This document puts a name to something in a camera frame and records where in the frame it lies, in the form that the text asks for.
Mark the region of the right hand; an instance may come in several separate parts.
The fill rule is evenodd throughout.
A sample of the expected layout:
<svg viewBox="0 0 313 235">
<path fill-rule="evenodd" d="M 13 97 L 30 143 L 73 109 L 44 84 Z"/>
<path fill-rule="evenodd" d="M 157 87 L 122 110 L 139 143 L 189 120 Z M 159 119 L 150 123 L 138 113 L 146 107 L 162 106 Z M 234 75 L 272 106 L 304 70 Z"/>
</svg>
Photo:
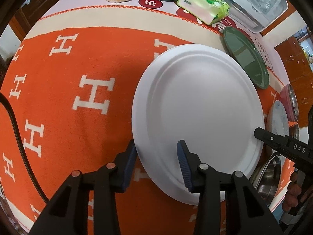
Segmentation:
<svg viewBox="0 0 313 235">
<path fill-rule="evenodd" d="M 288 185 L 288 190 L 285 194 L 285 198 L 282 204 L 282 209 L 285 212 L 290 211 L 293 207 L 296 207 L 300 202 L 303 203 L 307 198 L 312 198 L 312 186 L 307 189 L 307 191 L 298 200 L 297 197 L 301 194 L 301 187 L 297 184 L 298 172 L 295 171 L 290 176 L 290 183 Z"/>
</svg>

